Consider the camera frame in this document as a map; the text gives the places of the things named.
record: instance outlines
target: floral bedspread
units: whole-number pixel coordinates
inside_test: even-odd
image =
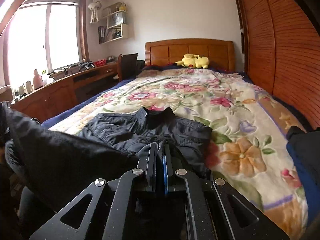
[[[51,129],[77,134],[98,113],[132,113],[142,106],[171,107],[177,116],[210,126],[212,141],[204,158],[214,176],[228,181],[291,239],[300,237],[308,206],[285,134],[291,125],[302,127],[284,106],[237,73],[146,70]]]

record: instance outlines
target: pikachu plush toy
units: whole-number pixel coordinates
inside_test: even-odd
[[[176,62],[178,66],[190,67],[190,68],[208,68],[209,59],[207,57],[201,57],[194,54],[185,54],[181,61]]]

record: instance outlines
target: tied curtain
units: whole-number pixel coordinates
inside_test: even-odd
[[[93,0],[93,2],[88,5],[88,7],[92,11],[90,23],[98,22],[99,21],[98,10],[101,9],[101,7],[102,7],[101,0]]]

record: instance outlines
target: metal screw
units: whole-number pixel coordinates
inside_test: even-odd
[[[95,184],[97,187],[101,187],[101,186],[104,185],[105,182],[106,182],[106,181],[105,181],[104,179],[96,179],[96,180],[94,181],[94,184]]]
[[[140,174],[143,173],[143,169],[139,169],[139,168],[134,169],[134,170],[132,171],[132,173],[133,173],[134,175],[140,175]]]
[[[223,186],[226,182],[224,181],[224,179],[216,179],[215,184],[219,185],[219,186]]]
[[[186,175],[187,174],[187,171],[185,169],[178,169],[177,170],[177,174],[179,175]]]

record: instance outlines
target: wardrobe door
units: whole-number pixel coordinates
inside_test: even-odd
[[[273,95],[320,125],[320,37],[294,0],[268,0],[276,38]]]
[[[249,41],[248,73],[272,94],[275,76],[275,38],[267,0],[243,0]]]

